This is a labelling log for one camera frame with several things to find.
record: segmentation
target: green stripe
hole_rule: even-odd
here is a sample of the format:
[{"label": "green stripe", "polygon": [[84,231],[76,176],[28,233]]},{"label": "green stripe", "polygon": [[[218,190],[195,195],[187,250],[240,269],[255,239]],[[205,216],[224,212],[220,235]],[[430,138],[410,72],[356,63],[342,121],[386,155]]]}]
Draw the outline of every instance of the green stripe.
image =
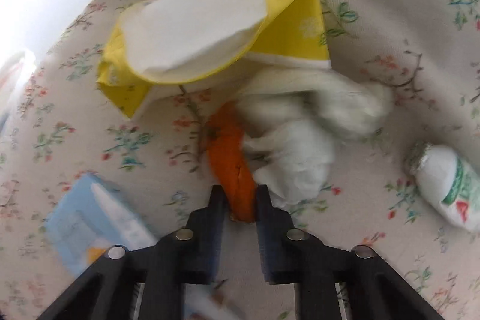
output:
[{"label": "green stripe", "polygon": [[455,180],[453,185],[450,188],[447,196],[443,199],[442,203],[445,205],[452,205],[458,197],[458,193],[462,188],[462,179],[463,179],[463,164],[462,161],[457,156],[457,172],[455,173]]}]

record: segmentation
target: blue package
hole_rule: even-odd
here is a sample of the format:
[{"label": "blue package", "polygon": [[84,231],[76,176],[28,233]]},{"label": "blue package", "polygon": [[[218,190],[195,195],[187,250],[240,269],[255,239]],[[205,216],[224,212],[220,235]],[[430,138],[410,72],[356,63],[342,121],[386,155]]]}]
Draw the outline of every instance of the blue package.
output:
[{"label": "blue package", "polygon": [[84,174],[47,218],[46,234],[75,276],[113,245],[134,251],[157,242],[115,193],[110,183]]}]

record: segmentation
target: round metal joint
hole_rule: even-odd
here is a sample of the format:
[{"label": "round metal joint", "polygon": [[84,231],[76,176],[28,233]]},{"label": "round metal joint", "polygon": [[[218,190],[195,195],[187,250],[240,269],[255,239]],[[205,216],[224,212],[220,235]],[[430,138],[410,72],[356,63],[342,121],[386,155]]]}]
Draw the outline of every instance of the round metal joint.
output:
[{"label": "round metal joint", "polygon": [[191,229],[182,228],[175,233],[175,237],[177,240],[190,240],[194,236],[193,234],[194,232]]},{"label": "round metal joint", "polygon": [[125,248],[120,246],[113,246],[108,250],[106,256],[108,256],[110,259],[120,259],[125,256],[125,253]]},{"label": "round metal joint", "polygon": [[297,229],[297,228],[289,229],[289,231],[286,234],[287,234],[286,236],[290,240],[294,240],[294,241],[303,240],[306,237],[306,233],[301,229]]},{"label": "round metal joint", "polygon": [[372,250],[369,246],[364,246],[362,244],[359,246],[354,246],[352,251],[355,252],[355,255],[362,259],[368,259],[377,256],[377,253],[374,250]]}]

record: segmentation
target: floral fabric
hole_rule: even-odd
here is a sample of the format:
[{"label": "floral fabric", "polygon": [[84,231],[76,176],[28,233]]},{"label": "floral fabric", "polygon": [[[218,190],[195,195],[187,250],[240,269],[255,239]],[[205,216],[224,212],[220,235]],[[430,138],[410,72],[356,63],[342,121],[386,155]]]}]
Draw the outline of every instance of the floral fabric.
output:
[{"label": "floral fabric", "polygon": [[[0,311],[7,319],[36,318],[71,283],[43,223],[82,173],[121,185],[159,236],[203,207],[215,183],[202,137],[208,115],[235,86],[196,93],[179,87],[136,123],[97,89],[102,47],[122,10],[139,1],[93,0],[32,75],[6,124]],[[478,0],[321,2],[333,68],[390,86],[396,106],[372,137],[338,145],[328,185],[289,212],[327,245],[372,246],[446,319],[475,319],[479,236],[450,226],[401,165],[421,138],[452,145],[480,168]],[[225,224],[218,273],[227,279],[225,293],[249,319],[293,319],[293,287],[263,281],[255,226]]]}]

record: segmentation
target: carrot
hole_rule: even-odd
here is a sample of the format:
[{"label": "carrot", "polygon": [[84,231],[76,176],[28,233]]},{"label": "carrot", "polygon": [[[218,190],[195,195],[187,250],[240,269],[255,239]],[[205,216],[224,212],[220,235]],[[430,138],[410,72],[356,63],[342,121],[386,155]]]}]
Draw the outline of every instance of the carrot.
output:
[{"label": "carrot", "polygon": [[233,102],[225,103],[208,123],[207,155],[210,167],[225,191],[234,217],[239,221],[255,221],[254,178],[242,153],[244,131]]}]

